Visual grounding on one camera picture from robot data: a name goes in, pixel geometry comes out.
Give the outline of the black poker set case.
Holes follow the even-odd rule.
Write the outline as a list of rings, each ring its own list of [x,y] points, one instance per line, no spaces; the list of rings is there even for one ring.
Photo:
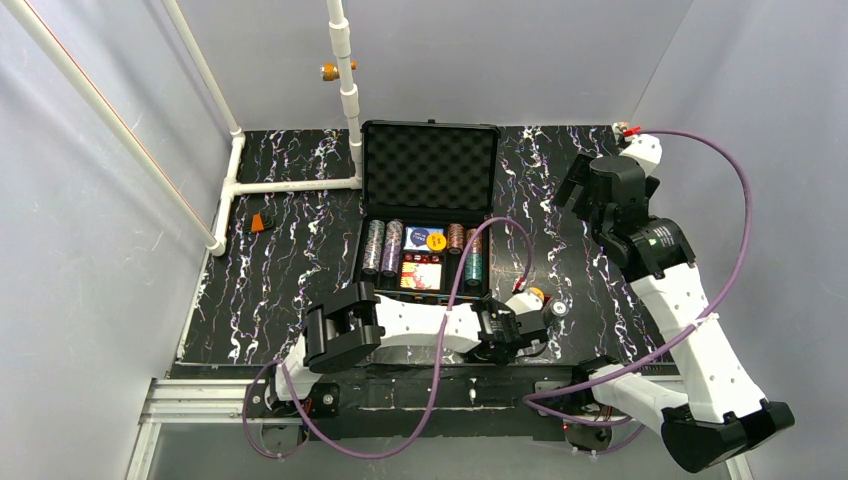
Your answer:
[[[490,293],[491,240],[483,239],[483,280],[476,288],[464,283],[469,248],[461,254],[447,251],[405,251],[404,229],[397,275],[365,275],[362,256],[369,222],[386,225],[399,219],[406,226],[440,227],[452,223],[476,228],[494,213],[495,170],[501,133],[488,124],[450,124],[369,120],[362,126],[364,214],[358,240],[353,279],[373,284],[376,292],[397,300],[444,304],[455,292],[459,301],[484,298]],[[399,287],[405,253],[441,255],[442,284],[438,291]]]

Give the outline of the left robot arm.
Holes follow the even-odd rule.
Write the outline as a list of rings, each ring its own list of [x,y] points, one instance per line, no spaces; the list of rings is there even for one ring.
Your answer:
[[[492,298],[453,307],[404,302],[358,282],[311,306],[303,330],[275,365],[262,394],[266,407],[295,413],[293,400],[312,394],[326,374],[347,371],[388,347],[433,347],[466,363],[498,366],[548,342],[549,299],[530,287],[502,302]]]

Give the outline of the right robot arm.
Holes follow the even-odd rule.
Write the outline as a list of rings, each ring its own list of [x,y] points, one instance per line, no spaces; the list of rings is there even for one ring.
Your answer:
[[[555,202],[588,224],[592,239],[647,308],[684,388],[676,392],[607,356],[580,363],[570,396],[610,406],[657,433],[672,459],[697,473],[753,450],[795,423],[745,371],[702,286],[694,251],[673,220],[652,215],[659,142],[640,135],[614,156],[578,155]]]

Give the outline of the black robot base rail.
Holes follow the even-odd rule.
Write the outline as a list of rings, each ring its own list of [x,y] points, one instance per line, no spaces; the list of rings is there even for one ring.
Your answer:
[[[530,437],[557,441],[560,420],[525,405],[531,393],[566,386],[573,366],[529,363],[444,365],[437,385],[428,365],[372,364],[298,386],[295,401],[277,392],[282,375],[261,375],[248,393],[250,420],[296,418],[303,408],[333,440],[406,437],[420,421],[428,437]]]

